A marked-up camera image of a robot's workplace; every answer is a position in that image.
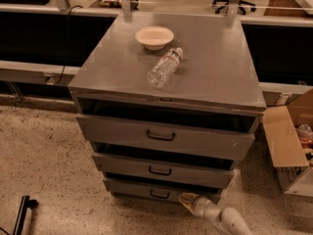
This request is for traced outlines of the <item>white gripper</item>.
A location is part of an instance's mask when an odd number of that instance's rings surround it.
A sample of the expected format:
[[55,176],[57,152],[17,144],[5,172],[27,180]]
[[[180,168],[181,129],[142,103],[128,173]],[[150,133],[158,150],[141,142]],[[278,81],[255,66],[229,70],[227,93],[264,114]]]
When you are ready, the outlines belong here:
[[178,199],[196,217],[216,218],[218,216],[218,207],[204,196],[199,196],[195,193],[182,193]]

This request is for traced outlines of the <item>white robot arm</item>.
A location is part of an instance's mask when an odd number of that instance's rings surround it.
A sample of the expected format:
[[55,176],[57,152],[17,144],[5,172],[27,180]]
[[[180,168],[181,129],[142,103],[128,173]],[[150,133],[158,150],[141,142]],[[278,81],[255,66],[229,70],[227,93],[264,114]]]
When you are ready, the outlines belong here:
[[194,216],[211,223],[220,235],[253,235],[243,216],[234,208],[220,208],[207,197],[194,193],[179,195],[180,203]]

